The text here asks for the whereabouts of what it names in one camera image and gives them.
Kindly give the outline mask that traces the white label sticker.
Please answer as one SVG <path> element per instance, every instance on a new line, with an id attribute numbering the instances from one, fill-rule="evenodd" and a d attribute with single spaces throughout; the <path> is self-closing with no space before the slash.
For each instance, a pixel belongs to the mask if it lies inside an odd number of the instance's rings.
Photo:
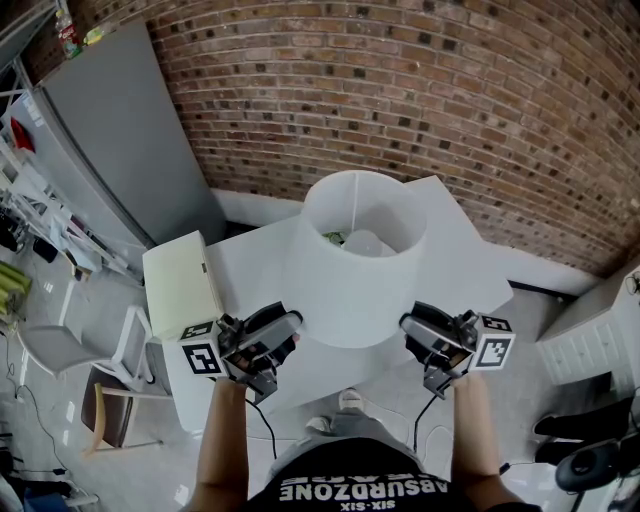
<path id="1" fill-rule="evenodd" d="M 33 123 L 35 124 L 36 127 L 41 127 L 45 124 L 42 115 L 40 113 L 40 110 L 37 106 L 37 104 L 35 103 L 35 101 L 33 100 L 32 96 L 30 94 L 25 93 L 24 94 L 24 98 L 22 100 L 22 103 L 27 111 L 27 113 L 29 114 L 31 120 L 33 121 Z"/>

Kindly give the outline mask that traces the person's right forearm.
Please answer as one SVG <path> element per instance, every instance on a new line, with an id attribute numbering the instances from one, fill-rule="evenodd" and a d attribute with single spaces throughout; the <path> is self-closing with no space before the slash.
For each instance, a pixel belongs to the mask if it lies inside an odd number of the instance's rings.
<path id="1" fill-rule="evenodd" d="M 454 381 L 451 481 L 478 512 L 521 499 L 503 484 L 487 384 L 480 372 Z"/>

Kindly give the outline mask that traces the white hutch dresser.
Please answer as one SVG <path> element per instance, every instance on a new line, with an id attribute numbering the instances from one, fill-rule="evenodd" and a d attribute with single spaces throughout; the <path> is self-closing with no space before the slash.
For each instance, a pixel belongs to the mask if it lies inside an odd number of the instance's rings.
<path id="1" fill-rule="evenodd" d="M 640 259 L 578 298 L 536 342 L 555 385 L 604 374 L 626 398 L 640 388 Z"/>

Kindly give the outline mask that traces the white desk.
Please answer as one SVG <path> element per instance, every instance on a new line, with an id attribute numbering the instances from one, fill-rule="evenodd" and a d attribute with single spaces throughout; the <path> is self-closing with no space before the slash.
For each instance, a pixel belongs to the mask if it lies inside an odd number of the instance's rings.
<path id="1" fill-rule="evenodd" d="M 417 299 L 451 315 L 469 309 L 491 314 L 513 291 L 489 256 L 484 241 L 446 187 L 435 177 L 408 185 L 426 210 L 427 260 Z M 207 249 L 227 313 L 246 318 L 280 299 L 281 261 L 295 226 L 292 218 L 250 231 Z M 163 345 L 170 387 L 182 428 L 204 428 L 213 381 L 193 375 L 174 342 Z M 277 370 L 278 390 L 265 399 L 265 413 L 293 408 L 336 393 L 412 360 L 401 335 L 363 349 L 341 349 L 303 337 Z"/>

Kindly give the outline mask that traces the cream rectangular box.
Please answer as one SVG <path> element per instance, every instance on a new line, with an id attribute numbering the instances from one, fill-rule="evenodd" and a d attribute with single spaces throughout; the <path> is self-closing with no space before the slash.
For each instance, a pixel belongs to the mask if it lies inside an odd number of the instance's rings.
<path id="1" fill-rule="evenodd" d="M 148 250 L 142 262 L 149 320 L 156 338 L 176 339 L 185 328 L 223 314 L 200 232 Z"/>

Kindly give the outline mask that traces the grey refrigerator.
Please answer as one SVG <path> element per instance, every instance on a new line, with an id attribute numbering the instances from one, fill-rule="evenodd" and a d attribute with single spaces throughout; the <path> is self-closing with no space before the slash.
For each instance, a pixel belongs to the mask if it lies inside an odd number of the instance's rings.
<path id="1" fill-rule="evenodd" d="M 127 217 L 146 250 L 198 231 L 222 240 L 225 217 L 169 95 L 145 23 L 120 26 L 35 88 Z"/>

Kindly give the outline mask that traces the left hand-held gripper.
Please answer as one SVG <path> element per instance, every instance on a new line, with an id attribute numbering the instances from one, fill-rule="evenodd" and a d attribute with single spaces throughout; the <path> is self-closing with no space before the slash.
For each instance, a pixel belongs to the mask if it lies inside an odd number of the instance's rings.
<path id="1" fill-rule="evenodd" d="M 187 327 L 179 347 L 193 375 L 244 384 L 259 404 L 277 390 L 277 361 L 285 361 L 296 349 L 302 322 L 298 311 L 277 302 L 245 321 L 225 314 Z"/>

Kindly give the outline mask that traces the person's black printed t-shirt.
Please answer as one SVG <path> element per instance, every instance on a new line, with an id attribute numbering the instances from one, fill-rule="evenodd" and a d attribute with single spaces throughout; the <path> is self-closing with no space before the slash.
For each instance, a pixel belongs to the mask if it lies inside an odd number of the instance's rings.
<path id="1" fill-rule="evenodd" d="M 241 512 L 478 512 L 449 480 L 426 472 L 377 476 L 302 476 L 269 481 Z M 486 512 L 542 512 L 524 502 Z"/>

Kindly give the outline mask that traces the grey office chair white frame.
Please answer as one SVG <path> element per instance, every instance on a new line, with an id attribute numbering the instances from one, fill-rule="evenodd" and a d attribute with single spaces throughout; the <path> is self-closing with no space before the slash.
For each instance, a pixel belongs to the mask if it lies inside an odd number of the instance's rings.
<path id="1" fill-rule="evenodd" d="M 128 307 L 112 354 L 82 343 L 64 325 L 19 329 L 17 338 L 29 358 L 53 377 L 92 365 L 134 390 L 140 390 L 144 383 L 156 382 L 147 349 L 154 336 L 144 308 L 138 305 Z"/>

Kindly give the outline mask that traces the red paper ornament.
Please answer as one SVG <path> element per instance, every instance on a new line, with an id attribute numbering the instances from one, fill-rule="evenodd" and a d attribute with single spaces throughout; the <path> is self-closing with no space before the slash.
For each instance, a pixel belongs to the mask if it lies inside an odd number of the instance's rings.
<path id="1" fill-rule="evenodd" d="M 22 124 L 15 118 L 10 118 L 11 132 L 15 140 L 15 145 L 18 149 L 23 149 L 31 153 L 35 152 L 35 148 L 31 141 L 31 137 L 28 131 L 22 126 Z"/>

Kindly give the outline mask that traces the brown wooden chair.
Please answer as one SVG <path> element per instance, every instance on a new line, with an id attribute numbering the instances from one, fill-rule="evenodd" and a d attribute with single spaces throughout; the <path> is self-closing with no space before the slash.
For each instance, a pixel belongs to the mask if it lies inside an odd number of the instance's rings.
<path id="1" fill-rule="evenodd" d="M 140 400 L 172 401 L 173 397 L 132 390 L 116 377 L 93 366 L 80 414 L 82 423 L 91 432 L 90 442 L 82 456 L 89 458 L 99 453 L 124 453 L 163 445 L 162 440 L 127 443 Z"/>

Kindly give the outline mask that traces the black round base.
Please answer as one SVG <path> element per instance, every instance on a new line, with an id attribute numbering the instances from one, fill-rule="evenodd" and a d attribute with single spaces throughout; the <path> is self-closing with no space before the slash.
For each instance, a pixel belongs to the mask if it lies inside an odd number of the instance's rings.
<path id="1" fill-rule="evenodd" d="M 568 493 L 604 487 L 620 476 L 620 443 L 599 442 L 580 448 L 556 466 L 555 482 Z"/>

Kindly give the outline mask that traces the person's left forearm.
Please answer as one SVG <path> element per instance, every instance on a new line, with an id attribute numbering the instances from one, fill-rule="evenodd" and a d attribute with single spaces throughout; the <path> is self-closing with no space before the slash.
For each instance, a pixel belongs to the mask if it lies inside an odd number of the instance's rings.
<path id="1" fill-rule="evenodd" d="M 216 381 L 199 452 L 191 512 L 237 512 L 248 499 L 246 387 Z"/>

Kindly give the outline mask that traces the white table lamp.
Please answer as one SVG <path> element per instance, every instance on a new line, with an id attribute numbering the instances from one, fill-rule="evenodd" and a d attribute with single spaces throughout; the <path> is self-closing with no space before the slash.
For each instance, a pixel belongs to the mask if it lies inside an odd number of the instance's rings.
<path id="1" fill-rule="evenodd" d="M 338 247 L 323 234 L 342 231 Z M 344 171 L 308 192 L 293 230 L 282 303 L 303 317 L 303 333 L 339 348 L 377 345 L 399 330 L 417 299 L 427 214 L 402 183 Z"/>

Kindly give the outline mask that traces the white metal shelf rack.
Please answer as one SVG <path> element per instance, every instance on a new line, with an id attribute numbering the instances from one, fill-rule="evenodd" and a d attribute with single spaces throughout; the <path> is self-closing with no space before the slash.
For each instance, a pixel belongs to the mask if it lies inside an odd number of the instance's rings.
<path id="1" fill-rule="evenodd" d="M 43 126 L 36 127 L 27 113 L 25 93 L 37 104 Z M 34 153 L 16 147 L 11 117 L 28 131 Z M 11 183 L 10 207 L 72 263 L 88 264 L 87 273 L 108 269 L 142 285 L 145 240 L 17 59 L 0 67 L 0 121 L 0 177 Z"/>

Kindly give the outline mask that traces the plastic bottle red label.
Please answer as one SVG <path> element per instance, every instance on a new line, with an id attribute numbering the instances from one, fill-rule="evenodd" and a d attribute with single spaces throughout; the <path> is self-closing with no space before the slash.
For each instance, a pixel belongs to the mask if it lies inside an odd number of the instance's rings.
<path id="1" fill-rule="evenodd" d="M 64 9 L 55 14 L 55 28 L 58 39 L 67 59 L 73 59 L 81 52 L 81 44 L 71 16 Z"/>

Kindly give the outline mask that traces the green bundle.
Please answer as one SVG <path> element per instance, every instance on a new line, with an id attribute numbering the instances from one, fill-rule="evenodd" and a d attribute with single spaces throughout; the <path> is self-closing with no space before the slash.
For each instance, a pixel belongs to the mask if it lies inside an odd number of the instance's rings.
<path id="1" fill-rule="evenodd" d="M 17 313 L 29 295 L 32 279 L 21 270 L 0 260 L 0 315 Z"/>

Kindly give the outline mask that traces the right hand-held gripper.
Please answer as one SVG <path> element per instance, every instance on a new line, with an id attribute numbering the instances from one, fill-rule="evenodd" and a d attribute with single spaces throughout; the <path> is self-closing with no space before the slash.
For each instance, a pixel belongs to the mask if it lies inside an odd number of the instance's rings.
<path id="1" fill-rule="evenodd" d="M 424 387 L 443 399 L 444 391 L 470 371 L 501 370 L 515 342 L 506 319 L 467 311 L 452 318 L 444 311 L 416 302 L 399 322 L 405 346 L 424 363 Z"/>

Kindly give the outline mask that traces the person's grey trousers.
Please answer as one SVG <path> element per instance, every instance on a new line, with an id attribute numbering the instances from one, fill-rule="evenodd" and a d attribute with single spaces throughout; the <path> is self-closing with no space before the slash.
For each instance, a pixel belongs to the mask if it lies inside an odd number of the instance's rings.
<path id="1" fill-rule="evenodd" d="M 276 459 L 268 479 L 422 471 L 415 453 L 381 422 L 358 409 L 345 409 L 335 413 L 326 431 L 306 427 L 303 438 Z"/>

